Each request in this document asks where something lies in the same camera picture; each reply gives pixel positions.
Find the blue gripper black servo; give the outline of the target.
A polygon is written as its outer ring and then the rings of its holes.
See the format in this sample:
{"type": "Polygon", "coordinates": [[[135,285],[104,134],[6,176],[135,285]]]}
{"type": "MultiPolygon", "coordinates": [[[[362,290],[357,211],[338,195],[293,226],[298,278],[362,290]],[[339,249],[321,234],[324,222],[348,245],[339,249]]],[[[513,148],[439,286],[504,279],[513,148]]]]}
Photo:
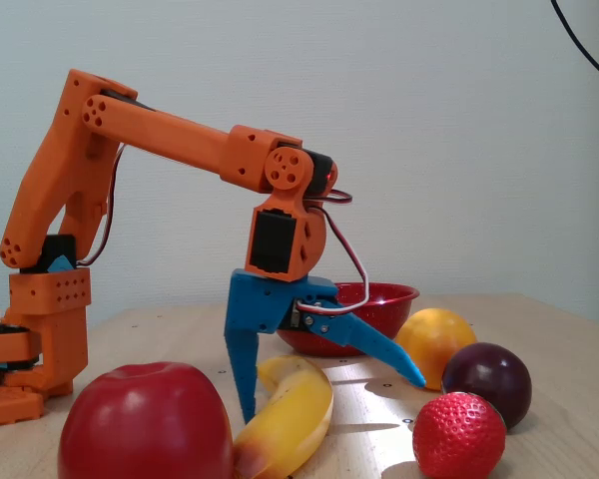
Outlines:
{"type": "Polygon", "coordinates": [[[335,284],[318,276],[284,282],[236,269],[231,277],[225,341],[244,422],[256,414],[257,333],[312,332],[339,346],[351,346],[391,366],[412,385],[425,378],[405,350],[353,313],[338,307],[335,284]],[[298,301],[298,311],[294,313],[298,301]]]}

